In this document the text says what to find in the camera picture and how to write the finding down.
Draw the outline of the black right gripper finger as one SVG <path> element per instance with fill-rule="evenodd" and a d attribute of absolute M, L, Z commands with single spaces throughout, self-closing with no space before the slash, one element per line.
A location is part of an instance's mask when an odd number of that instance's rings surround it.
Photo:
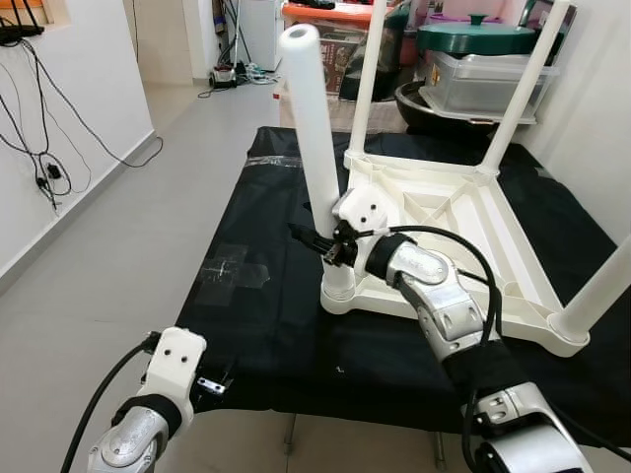
<path fill-rule="evenodd" d="M 328 253 L 334 248 L 334 240 L 321 236 L 313 227 L 298 224 L 288 224 L 287 227 L 291 238 L 296 239 L 303 247 L 311 249 L 315 253 Z"/>

